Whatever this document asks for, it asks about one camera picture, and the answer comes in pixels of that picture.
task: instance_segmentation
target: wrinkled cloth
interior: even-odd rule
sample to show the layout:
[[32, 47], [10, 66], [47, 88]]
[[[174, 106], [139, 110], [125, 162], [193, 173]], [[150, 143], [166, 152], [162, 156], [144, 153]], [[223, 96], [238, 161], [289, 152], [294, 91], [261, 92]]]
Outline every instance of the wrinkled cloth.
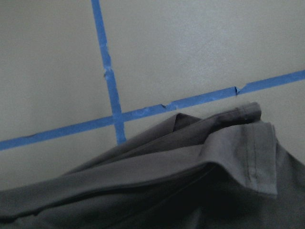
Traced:
[[305, 229], [305, 166], [250, 103], [178, 113], [40, 183], [0, 191], [8, 229]]

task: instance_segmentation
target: garment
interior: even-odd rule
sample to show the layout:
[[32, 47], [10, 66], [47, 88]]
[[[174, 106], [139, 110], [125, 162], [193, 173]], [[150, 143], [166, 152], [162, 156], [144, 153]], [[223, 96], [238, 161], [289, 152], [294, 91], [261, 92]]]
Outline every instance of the garment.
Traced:
[[176, 114], [55, 179], [0, 192], [8, 229], [304, 229], [305, 166], [250, 103]]

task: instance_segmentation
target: stitching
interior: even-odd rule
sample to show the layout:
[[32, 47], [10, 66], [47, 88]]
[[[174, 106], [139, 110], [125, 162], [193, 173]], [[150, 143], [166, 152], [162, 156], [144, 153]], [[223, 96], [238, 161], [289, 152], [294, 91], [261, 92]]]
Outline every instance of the stitching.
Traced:
[[251, 181], [251, 179], [250, 179], [250, 173], [249, 173], [249, 156], [248, 156], [248, 154], [249, 154], [249, 151], [248, 151], [248, 137], [247, 137], [247, 133], [246, 133], [246, 131], [247, 131], [247, 129], [244, 127], [244, 131], [245, 131], [245, 135], [244, 135], [244, 137], [245, 137], [245, 142], [246, 142], [246, 166], [247, 166], [247, 177], [248, 177], [248, 179], [249, 179], [249, 181]]
[[253, 132], [253, 150], [254, 150], [254, 170], [255, 174], [254, 177], [256, 179], [256, 190], [258, 191], [258, 176], [257, 176], [257, 166], [256, 166], [256, 148], [255, 148], [255, 133], [254, 133], [254, 125], [251, 124], [252, 126], [252, 132]]
[[248, 119], [248, 113], [246, 112], [244, 106], [242, 106], [242, 110], [243, 110], [243, 113], [244, 113], [244, 120], [247, 120]]

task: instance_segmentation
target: dark gray cloth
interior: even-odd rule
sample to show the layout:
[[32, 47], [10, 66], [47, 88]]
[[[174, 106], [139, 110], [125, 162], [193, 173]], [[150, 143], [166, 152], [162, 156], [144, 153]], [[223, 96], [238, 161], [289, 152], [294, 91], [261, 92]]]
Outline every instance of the dark gray cloth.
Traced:
[[305, 166], [257, 103], [177, 114], [52, 180], [0, 192], [8, 229], [305, 229]]

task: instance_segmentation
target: blue painter's tape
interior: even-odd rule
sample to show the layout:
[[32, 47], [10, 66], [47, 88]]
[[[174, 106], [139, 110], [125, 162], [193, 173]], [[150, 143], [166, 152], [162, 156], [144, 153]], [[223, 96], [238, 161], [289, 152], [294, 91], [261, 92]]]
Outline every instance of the blue painter's tape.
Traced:
[[124, 131], [124, 121], [122, 118], [119, 93], [116, 87], [114, 72], [111, 66], [111, 58], [108, 52], [107, 37], [102, 19], [102, 11], [99, 0], [91, 0], [91, 2], [92, 2], [96, 31], [100, 45], [100, 51], [102, 55], [103, 67], [105, 69], [104, 76], [108, 87], [117, 143], [121, 144], [126, 141], [125, 131]]
[[304, 79], [305, 79], [305, 70], [295, 73], [289, 73], [286, 75], [280, 75], [265, 80], [248, 83], [246, 84], [245, 87], [243, 87], [243, 89], [240, 90], [239, 94], [245, 94], [270, 87], [276, 87], [286, 83], [292, 83]]
[[305, 70], [248, 83], [242, 89], [238, 87], [229, 87], [219, 91], [214, 91], [210, 93], [192, 96], [185, 99], [176, 100], [169, 103], [168, 105], [159, 104], [155, 106], [145, 107], [143, 109], [123, 113], [122, 115], [124, 121], [127, 122], [139, 118], [165, 113], [168, 111], [173, 111], [176, 109], [182, 109], [194, 105], [208, 103], [215, 100], [233, 97], [240, 94], [245, 94], [270, 87], [280, 86], [283, 84], [292, 83], [299, 80], [305, 80]]
[[79, 123], [75, 125], [69, 125], [65, 127], [61, 127], [54, 130], [48, 130], [45, 132], [41, 132], [35, 135], [25, 136], [25, 137], [18, 137], [6, 141], [0, 142], [0, 150], [10, 149], [14, 147], [29, 145], [37, 142], [42, 142], [58, 137], [63, 137], [67, 135], [72, 135], [88, 130], [97, 129], [100, 127], [108, 126], [113, 124], [112, 116], [108, 116], [105, 118], [100, 118], [84, 123]]
[[229, 87], [225, 88], [222, 90], [214, 91], [214, 92], [209, 92], [205, 94], [200, 94], [196, 96], [192, 96], [189, 98], [185, 99], [180, 99], [173, 101], [169, 103], [168, 105], [155, 105], [155, 106], [150, 106], [150, 107], [145, 107], [143, 109], [135, 110], [135, 111], [130, 111], [123, 113], [123, 118], [124, 121], [131, 121], [139, 118], [144, 118], [152, 115], [157, 115], [161, 113], [165, 113], [168, 111], [173, 111], [176, 109], [182, 109], [186, 108], [189, 106], [194, 106], [194, 105], [199, 105], [199, 104], [204, 104], [208, 103], [211, 101], [219, 100], [219, 99], [224, 99], [228, 97], [236, 96], [236, 89], [235, 87]]
[[[265, 80], [260, 80], [252, 83], [248, 83], [243, 89], [239, 89], [237, 87], [230, 87], [210, 93], [205, 93], [197, 96], [192, 96], [189, 98], [185, 99], [180, 99], [173, 101], [169, 103], [168, 105], [155, 105], [155, 106], [150, 106], [150, 107], [145, 107], [143, 109], [139, 110], [134, 110], [130, 112], [126, 112], [121, 114], [122, 117], [124, 118], [124, 121], [131, 121], [135, 119], [140, 119], [152, 115], [157, 115], [169, 111], [173, 111], [176, 109], [182, 109], [186, 108], [189, 106], [194, 106], [194, 105], [199, 105], [203, 103], [208, 103], [212, 102], [215, 100], [220, 100], [228, 97], [233, 97], [239, 94], [245, 94], [245, 93], [250, 93], [253, 91], [258, 91], [262, 89], [267, 89], [270, 87], [275, 87], [275, 86], [280, 86], [284, 85], [287, 83], [293, 83], [296, 81], [300, 80], [305, 80], [305, 70], [295, 72], [295, 73], [290, 73], [286, 75], [281, 75]], [[6, 140], [0, 142], [0, 150], [4, 149], [9, 149], [13, 147], [18, 147], [18, 146], [24, 146], [28, 144], [33, 144], [36, 142], [41, 142], [57, 137], [62, 137], [66, 135], [72, 135], [76, 134], [79, 132], [87, 131], [87, 130], [92, 130], [95, 128], [100, 128], [108, 125], [114, 124], [114, 118], [112, 116], [110, 117], [105, 117], [97, 120], [92, 120], [80, 124], [75, 124], [75, 125], [70, 125], [62, 128], [58, 128], [55, 130], [50, 130], [42, 133], [38, 133], [35, 135], [31, 135], [28, 137], [19, 137], [19, 138], [14, 138], [11, 140]], [[119, 130], [119, 132], [124, 131], [124, 126], [123, 125], [118, 125], [116, 126], [116, 129]]]

